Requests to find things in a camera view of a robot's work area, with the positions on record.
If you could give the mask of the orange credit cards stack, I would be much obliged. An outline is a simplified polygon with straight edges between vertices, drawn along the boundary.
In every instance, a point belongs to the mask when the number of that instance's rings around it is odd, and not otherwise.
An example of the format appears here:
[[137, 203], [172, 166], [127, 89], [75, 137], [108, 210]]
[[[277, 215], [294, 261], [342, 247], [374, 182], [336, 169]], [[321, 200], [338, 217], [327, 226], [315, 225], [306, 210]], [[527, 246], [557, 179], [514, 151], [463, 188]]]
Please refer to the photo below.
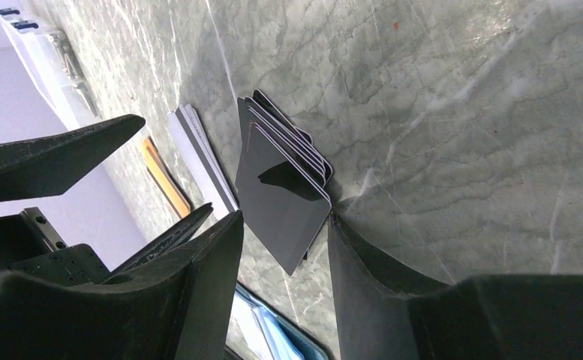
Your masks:
[[149, 136], [140, 143], [140, 151], [146, 170], [164, 195], [171, 209], [179, 218], [187, 217], [191, 213], [191, 205], [179, 186], [174, 182]]

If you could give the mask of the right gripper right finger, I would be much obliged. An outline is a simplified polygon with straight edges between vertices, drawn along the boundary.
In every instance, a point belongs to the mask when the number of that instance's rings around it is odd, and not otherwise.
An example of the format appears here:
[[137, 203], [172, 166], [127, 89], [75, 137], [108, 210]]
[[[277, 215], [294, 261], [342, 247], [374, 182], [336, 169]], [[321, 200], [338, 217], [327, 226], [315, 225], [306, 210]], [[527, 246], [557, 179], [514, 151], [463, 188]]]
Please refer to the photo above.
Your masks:
[[328, 252], [343, 359], [583, 359], [583, 275], [490, 274], [449, 285], [336, 214]]

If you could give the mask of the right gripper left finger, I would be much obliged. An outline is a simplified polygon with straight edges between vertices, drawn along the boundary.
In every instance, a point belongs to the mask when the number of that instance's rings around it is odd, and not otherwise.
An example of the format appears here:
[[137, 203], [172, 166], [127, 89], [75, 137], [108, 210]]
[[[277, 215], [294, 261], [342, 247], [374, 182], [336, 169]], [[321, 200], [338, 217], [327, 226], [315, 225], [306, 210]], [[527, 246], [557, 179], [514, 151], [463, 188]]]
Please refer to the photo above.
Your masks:
[[221, 359], [243, 238], [235, 211], [103, 283], [0, 271], [0, 359]]

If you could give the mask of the silver grey card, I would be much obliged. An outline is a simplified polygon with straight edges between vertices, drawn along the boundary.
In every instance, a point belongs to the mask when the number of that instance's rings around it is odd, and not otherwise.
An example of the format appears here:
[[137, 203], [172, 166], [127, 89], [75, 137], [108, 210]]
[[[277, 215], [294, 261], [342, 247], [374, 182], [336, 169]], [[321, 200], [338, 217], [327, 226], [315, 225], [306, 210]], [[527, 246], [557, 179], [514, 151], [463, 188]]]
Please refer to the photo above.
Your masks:
[[167, 114], [167, 127], [203, 199], [212, 204], [214, 217], [220, 220], [236, 211], [236, 197], [196, 110], [190, 104], [177, 106]]

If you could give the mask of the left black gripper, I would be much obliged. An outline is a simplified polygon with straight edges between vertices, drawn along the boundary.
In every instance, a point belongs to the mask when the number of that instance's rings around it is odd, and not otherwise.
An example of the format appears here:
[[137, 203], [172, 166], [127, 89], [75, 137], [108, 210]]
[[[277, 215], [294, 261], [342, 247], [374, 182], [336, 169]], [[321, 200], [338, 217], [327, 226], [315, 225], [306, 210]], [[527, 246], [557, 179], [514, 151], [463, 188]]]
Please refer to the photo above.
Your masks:
[[[0, 144], [0, 202], [64, 194], [144, 125], [122, 115], [53, 136]], [[112, 271], [120, 275], [188, 242], [213, 211], [206, 203]], [[0, 217], [0, 270], [62, 286], [100, 284], [110, 271], [87, 244], [70, 246], [37, 207]]]

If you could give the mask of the blue card holder wallet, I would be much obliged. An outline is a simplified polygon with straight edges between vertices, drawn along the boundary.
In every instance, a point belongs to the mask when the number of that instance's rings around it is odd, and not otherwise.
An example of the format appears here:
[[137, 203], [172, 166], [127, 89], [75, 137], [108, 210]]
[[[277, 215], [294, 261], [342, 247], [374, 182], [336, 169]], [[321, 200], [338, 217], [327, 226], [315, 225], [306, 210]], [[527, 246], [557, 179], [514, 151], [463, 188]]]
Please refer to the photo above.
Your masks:
[[319, 341], [236, 284], [225, 359], [332, 359]]

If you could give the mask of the black card case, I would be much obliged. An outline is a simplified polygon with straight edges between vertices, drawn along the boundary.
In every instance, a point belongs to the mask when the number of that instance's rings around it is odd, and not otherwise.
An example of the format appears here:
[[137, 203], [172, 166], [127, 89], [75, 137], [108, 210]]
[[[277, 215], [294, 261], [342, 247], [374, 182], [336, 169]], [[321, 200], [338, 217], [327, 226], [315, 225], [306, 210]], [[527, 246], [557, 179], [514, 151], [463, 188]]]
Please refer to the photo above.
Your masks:
[[245, 222], [292, 275], [332, 210], [326, 183], [332, 167], [309, 135], [262, 92], [237, 100], [242, 153], [236, 174]]

